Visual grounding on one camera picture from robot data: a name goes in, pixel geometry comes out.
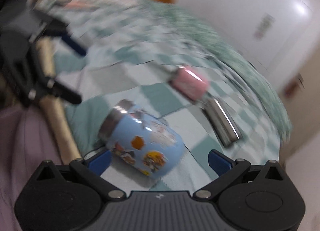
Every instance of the bed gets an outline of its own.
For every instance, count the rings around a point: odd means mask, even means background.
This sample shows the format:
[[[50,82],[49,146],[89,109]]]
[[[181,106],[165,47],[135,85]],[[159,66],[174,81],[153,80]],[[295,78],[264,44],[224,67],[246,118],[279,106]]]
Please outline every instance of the bed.
[[[46,74],[79,91],[80,105],[52,97],[40,106],[53,131],[61,160],[89,158],[104,143],[98,131],[111,108],[129,99],[164,119],[184,140],[179,164],[158,180],[141,174],[116,156],[101,175],[129,194],[132,190],[188,190],[205,186],[217,175],[207,156],[217,149],[252,164],[278,160],[290,134],[290,121],[270,84],[205,22],[173,0],[39,0],[37,7],[69,22],[72,36],[88,46],[81,58],[58,39],[39,42]],[[167,83],[178,64],[205,76],[208,92],[220,97],[243,139],[224,148],[194,104]]]

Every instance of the mauve clothing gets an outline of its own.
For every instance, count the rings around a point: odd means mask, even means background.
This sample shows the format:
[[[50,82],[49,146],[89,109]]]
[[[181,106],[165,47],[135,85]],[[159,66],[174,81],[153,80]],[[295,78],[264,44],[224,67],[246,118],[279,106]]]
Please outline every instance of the mauve clothing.
[[[0,111],[0,230],[21,231],[14,203],[42,160],[62,164],[41,111],[19,106]]]

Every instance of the light blue container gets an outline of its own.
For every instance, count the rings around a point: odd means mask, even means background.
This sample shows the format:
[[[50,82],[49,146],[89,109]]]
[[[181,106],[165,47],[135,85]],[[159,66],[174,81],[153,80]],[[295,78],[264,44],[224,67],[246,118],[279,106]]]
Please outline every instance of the light blue container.
[[[180,135],[126,99],[111,110],[99,138],[125,162],[154,179],[175,167],[184,151]]]

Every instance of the checkered bedsheet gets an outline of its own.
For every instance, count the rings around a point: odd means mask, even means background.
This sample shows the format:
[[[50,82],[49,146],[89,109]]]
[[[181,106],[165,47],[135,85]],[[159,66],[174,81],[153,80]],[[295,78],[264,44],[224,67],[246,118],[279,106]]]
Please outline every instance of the checkered bedsheet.
[[[101,147],[98,131],[111,108],[129,99],[156,117],[164,118],[184,140],[179,165],[159,181],[114,158],[102,175],[129,193],[131,190],[189,190],[208,184],[217,175],[207,161],[211,149],[252,164],[278,159],[280,138],[256,95],[234,71],[212,60],[201,45],[156,18],[144,5],[117,4],[92,12],[52,8],[70,22],[73,36],[90,44],[84,59],[56,41],[58,79],[83,95],[83,103],[66,105],[71,131],[82,155]],[[210,81],[209,92],[221,97],[239,126],[243,139],[228,149],[220,145],[211,125],[194,105],[167,83],[175,65],[185,63]]]

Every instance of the pink cup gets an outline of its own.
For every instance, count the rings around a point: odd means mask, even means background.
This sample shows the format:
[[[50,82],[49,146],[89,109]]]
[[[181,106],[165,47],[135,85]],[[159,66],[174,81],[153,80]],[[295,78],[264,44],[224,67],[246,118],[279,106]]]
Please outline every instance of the pink cup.
[[[196,101],[202,98],[209,83],[195,71],[194,67],[179,65],[171,80],[171,86],[192,101]]]

